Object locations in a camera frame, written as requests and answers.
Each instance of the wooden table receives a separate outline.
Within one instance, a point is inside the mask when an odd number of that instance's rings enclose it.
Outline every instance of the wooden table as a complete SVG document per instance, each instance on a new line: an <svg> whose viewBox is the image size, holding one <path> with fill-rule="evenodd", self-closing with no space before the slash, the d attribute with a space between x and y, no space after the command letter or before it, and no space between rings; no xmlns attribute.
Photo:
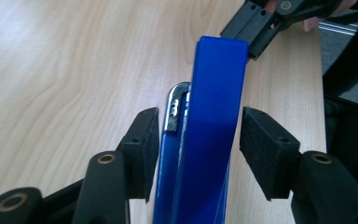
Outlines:
<svg viewBox="0 0 358 224"><path fill-rule="evenodd" d="M136 114L165 110L189 81L200 36L218 36L240 0L0 1L0 194L44 196L116 148ZM269 113L301 142L324 150L318 32L279 34L249 62L243 104ZM293 222L289 200L267 202L232 151L227 223ZM131 201L132 223L151 223L153 198Z"/></svg>

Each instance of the wood grain surface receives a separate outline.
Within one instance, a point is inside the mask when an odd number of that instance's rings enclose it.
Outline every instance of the wood grain surface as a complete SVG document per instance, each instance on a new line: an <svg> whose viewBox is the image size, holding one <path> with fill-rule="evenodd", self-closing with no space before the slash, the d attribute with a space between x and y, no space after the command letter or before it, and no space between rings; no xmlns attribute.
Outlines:
<svg viewBox="0 0 358 224"><path fill-rule="evenodd" d="M136 114L160 108L191 79L195 45L218 36L239 0L0 1L0 194L44 196L81 179L92 155L116 148ZM318 32L279 34L249 62L243 104L269 113L300 142L324 150ZM293 222L289 200L267 202L233 145L227 223ZM131 201L151 223L153 193Z"/></svg>

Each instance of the gray floor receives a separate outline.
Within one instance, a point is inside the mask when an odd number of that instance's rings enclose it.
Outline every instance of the gray floor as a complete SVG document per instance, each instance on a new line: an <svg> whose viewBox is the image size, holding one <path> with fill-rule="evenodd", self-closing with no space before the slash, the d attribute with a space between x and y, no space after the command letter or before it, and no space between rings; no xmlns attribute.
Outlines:
<svg viewBox="0 0 358 224"><path fill-rule="evenodd" d="M342 50L352 38L351 32L337 32L325 30L321 27L322 70L324 72L336 60ZM358 83L350 91L344 92L340 97L358 103Z"/></svg>

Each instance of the hand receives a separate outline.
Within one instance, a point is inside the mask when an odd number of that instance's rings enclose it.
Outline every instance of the hand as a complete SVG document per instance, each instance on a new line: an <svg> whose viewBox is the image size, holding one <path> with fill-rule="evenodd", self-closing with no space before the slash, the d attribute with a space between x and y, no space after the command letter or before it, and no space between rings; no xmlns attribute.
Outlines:
<svg viewBox="0 0 358 224"><path fill-rule="evenodd" d="M349 9L356 2L357 2L357 0L343 0L341 5L339 5L339 7L330 16L337 15L337 14ZM265 9L267 11L273 12L273 11L275 11L275 7L276 7L277 3L278 3L278 0L269 0L268 3L266 4ZM307 31L311 30L313 27L317 26L318 23L323 20L324 19L321 19L318 17L312 17L312 18L302 21L301 26L307 32Z"/></svg>

